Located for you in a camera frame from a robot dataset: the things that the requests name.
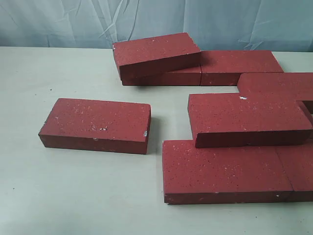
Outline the red brick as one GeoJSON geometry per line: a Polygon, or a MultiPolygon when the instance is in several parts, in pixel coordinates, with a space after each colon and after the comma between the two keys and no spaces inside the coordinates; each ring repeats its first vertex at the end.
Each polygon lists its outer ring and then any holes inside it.
{"type": "Polygon", "coordinates": [[[196,148],[303,144],[313,125],[300,102],[273,94],[190,94],[196,148]]]}
{"type": "Polygon", "coordinates": [[[313,112],[313,74],[311,72],[243,73],[237,83],[241,94],[269,93],[292,96],[313,112]]]}
{"type": "Polygon", "coordinates": [[[188,33],[116,42],[114,61],[121,80],[197,67],[201,50],[188,33]]]}
{"type": "Polygon", "coordinates": [[[151,106],[59,98],[38,135],[45,147],[146,154],[151,106]]]}

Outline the red brick top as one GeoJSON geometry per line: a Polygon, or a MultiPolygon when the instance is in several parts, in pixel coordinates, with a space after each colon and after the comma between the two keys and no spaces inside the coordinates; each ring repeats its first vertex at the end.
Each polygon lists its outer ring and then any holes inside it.
{"type": "Polygon", "coordinates": [[[188,33],[116,42],[114,61],[121,80],[197,67],[201,50],[188,33]]]}

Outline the back left base brick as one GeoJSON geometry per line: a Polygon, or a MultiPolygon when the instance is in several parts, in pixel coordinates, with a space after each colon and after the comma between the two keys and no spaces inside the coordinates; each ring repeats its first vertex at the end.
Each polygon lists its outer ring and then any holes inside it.
{"type": "Polygon", "coordinates": [[[200,84],[200,66],[159,75],[122,80],[123,86],[199,86],[200,84]]]}

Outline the front left base brick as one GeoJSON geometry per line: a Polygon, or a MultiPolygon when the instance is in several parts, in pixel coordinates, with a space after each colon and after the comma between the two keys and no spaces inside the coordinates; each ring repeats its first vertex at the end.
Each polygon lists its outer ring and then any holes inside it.
{"type": "Polygon", "coordinates": [[[271,146],[196,148],[162,145],[164,202],[170,205],[284,202],[293,192],[271,146]]]}

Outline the back right base brick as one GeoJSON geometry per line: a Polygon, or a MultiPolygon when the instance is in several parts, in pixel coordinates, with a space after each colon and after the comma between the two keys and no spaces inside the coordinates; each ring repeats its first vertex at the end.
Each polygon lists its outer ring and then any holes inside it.
{"type": "Polygon", "coordinates": [[[283,72],[269,50],[201,52],[201,86],[236,86],[243,73],[283,72]]]}

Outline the front right base brick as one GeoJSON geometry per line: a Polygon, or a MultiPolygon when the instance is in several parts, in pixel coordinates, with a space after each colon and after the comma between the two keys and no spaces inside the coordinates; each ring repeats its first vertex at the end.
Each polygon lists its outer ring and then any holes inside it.
{"type": "Polygon", "coordinates": [[[287,202],[313,200],[313,143],[278,146],[276,152],[290,181],[293,192],[287,202]]]}

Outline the hidden centre base brick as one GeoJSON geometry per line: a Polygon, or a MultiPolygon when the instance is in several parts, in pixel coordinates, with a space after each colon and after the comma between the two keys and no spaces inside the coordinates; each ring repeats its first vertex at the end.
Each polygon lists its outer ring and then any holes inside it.
{"type": "Polygon", "coordinates": [[[306,107],[306,105],[303,103],[303,101],[297,101],[298,106],[303,111],[307,119],[310,121],[310,123],[313,123],[313,117],[309,111],[309,109],[306,107]]]}

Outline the pale blue backdrop cloth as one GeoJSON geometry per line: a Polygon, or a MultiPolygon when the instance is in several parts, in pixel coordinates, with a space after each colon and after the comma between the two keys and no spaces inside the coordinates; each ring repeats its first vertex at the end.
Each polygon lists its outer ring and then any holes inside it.
{"type": "Polygon", "coordinates": [[[0,44],[111,48],[188,33],[202,50],[313,49],[310,0],[3,0],[0,44]]]}

